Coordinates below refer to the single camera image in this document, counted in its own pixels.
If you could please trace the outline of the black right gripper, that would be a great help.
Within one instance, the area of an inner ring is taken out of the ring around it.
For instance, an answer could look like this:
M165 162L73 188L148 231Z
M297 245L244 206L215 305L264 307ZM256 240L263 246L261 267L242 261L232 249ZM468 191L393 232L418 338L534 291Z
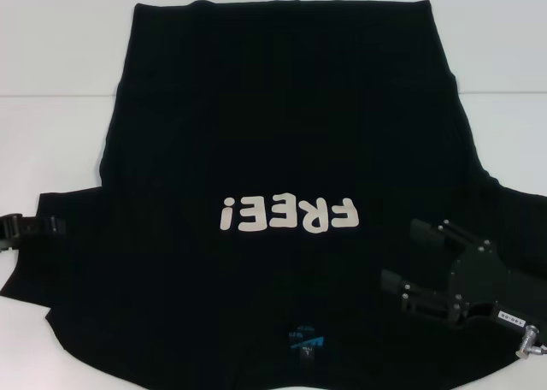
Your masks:
M437 225L413 219L409 235L423 245L462 254L450 267L447 299L383 269L381 288L400 299L402 311L439 320L448 317L454 326L462 326L474 317L506 327L525 327L530 323L525 306L530 276L509 268L497 254L493 241L480 238L448 219Z

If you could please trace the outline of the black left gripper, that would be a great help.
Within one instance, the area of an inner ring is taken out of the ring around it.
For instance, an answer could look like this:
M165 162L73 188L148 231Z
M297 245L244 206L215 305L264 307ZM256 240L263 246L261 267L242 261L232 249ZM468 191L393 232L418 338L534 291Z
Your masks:
M63 236L66 234L66 222L56 216L22 217L10 214L1 217L0 250L16 249L24 236Z

